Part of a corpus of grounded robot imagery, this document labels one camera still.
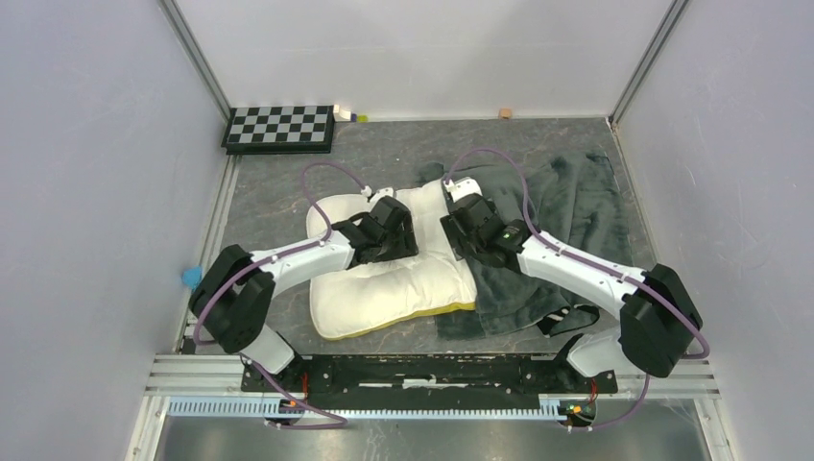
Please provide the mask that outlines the white pillow with yellow edge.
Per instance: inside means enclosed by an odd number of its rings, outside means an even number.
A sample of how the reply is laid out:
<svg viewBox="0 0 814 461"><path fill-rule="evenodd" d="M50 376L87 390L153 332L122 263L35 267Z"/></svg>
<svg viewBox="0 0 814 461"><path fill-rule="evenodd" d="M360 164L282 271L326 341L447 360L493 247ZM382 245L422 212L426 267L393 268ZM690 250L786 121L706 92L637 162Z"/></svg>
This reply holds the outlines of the white pillow with yellow edge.
<svg viewBox="0 0 814 461"><path fill-rule="evenodd" d="M411 211L418 254L312 279L310 316L322 338L347 339L417 317L475 309L474 277L441 225L447 214L442 182L397 190L395 198Z"/></svg>

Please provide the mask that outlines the zebra striped pillowcase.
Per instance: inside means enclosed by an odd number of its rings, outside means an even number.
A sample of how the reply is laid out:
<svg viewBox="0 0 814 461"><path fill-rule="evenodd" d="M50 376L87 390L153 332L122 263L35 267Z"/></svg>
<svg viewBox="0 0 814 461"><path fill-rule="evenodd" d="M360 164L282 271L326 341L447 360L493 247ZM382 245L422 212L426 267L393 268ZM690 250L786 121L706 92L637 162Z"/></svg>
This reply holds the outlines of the zebra striped pillowcase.
<svg viewBox="0 0 814 461"><path fill-rule="evenodd" d="M593 153L555 157L519 176L506 162L478 161L455 171L475 179L506 222L519 220L522 193L529 193L532 223L579 250L613 263L633 265L628 217L608 159ZM547 337L594 325L591 302L542 279L467 259L477 290L475 308L436 319L444 340L474 340L531 327Z"/></svg>

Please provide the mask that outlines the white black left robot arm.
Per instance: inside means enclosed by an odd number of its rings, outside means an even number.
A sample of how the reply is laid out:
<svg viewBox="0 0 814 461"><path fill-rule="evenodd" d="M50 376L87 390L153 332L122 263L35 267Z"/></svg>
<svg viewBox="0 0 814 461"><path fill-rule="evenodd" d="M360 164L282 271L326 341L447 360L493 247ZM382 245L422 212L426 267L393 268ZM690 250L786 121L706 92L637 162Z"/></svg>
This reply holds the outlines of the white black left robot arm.
<svg viewBox="0 0 814 461"><path fill-rule="evenodd" d="M224 352L262 367L276 390L290 391L300 382L301 366L294 348L266 324L273 298L319 276L418 252L411 212L390 196L329 225L323 235L292 245L252 253L230 245L192 292L193 339L201 344L206 331Z"/></svg>

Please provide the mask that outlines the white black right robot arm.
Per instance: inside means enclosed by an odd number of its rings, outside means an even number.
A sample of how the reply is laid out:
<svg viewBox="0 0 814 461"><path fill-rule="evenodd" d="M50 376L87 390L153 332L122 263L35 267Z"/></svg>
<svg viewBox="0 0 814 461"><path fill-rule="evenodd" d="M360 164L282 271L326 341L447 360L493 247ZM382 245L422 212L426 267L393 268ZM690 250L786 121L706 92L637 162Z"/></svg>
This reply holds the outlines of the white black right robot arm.
<svg viewBox="0 0 814 461"><path fill-rule="evenodd" d="M617 326L577 339L554 367L557 384L578 392L594 376L632 366L659 378L685 357L703 325L678 274L607 261L533 235L522 220L505 222L493 202L477 192L453 193L441 220L452 248L488 267L552 282L608 312Z"/></svg>

